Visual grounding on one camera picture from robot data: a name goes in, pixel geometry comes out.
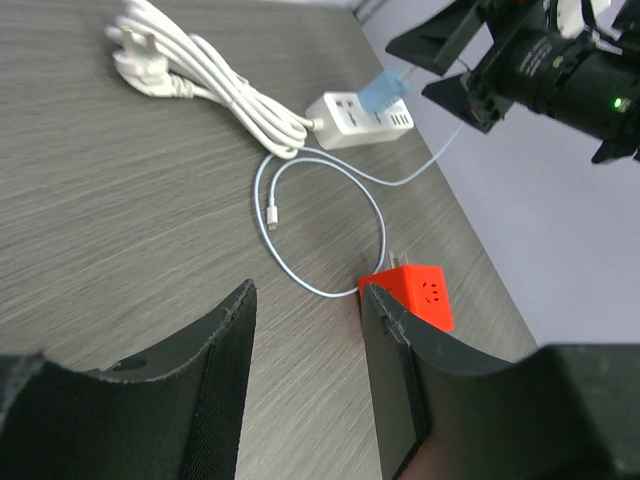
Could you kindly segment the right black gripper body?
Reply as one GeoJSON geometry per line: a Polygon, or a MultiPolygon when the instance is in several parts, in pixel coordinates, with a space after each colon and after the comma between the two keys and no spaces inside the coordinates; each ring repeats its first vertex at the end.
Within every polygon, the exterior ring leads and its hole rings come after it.
{"type": "Polygon", "coordinates": [[[590,2],[584,30],[560,32],[556,1],[483,1],[476,10],[493,45],[463,80],[465,115],[489,132],[513,104],[600,140],[594,164],[639,157],[639,4],[624,2],[613,27],[599,28],[590,2]]]}

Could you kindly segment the light blue charger plug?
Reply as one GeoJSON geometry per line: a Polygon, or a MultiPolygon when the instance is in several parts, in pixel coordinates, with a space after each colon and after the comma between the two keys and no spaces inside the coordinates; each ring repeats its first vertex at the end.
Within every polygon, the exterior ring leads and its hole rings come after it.
{"type": "Polygon", "coordinates": [[[388,109],[410,89],[410,71],[384,70],[357,93],[363,110],[369,114],[388,109]]]}

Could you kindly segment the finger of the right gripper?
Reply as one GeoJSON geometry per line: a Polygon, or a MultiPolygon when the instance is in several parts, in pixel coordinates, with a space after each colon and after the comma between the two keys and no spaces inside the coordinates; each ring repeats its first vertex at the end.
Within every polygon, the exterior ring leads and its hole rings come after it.
{"type": "Polygon", "coordinates": [[[431,100],[463,123],[482,133],[493,128],[487,95],[468,85],[470,73],[462,73],[427,84],[422,96],[431,100]]]}
{"type": "Polygon", "coordinates": [[[385,52],[443,76],[486,20],[484,4],[449,4],[389,41],[385,52]]]}

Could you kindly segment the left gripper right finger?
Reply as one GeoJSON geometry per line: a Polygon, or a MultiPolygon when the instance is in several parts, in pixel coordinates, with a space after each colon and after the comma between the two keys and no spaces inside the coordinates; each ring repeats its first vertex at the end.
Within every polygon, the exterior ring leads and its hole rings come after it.
{"type": "Polygon", "coordinates": [[[382,287],[361,301],[381,472],[420,479],[635,479],[639,348],[548,345],[508,362],[416,317],[382,287]]]}

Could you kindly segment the red cube socket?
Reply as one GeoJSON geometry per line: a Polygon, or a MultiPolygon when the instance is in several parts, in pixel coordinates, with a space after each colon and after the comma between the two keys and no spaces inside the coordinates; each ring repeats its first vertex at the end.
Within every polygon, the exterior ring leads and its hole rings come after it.
{"type": "Polygon", "coordinates": [[[454,330],[454,316],[441,267],[410,263],[406,255],[398,257],[390,252],[386,269],[359,280],[360,295],[367,284],[381,286],[407,310],[439,330],[454,330]]]}

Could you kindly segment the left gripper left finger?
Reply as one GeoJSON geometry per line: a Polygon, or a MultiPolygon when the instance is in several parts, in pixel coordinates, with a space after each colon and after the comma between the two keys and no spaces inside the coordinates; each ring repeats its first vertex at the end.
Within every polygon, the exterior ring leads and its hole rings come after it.
{"type": "Polygon", "coordinates": [[[105,370],[42,353],[1,358],[5,479],[231,479],[247,394],[257,292],[105,370]]]}

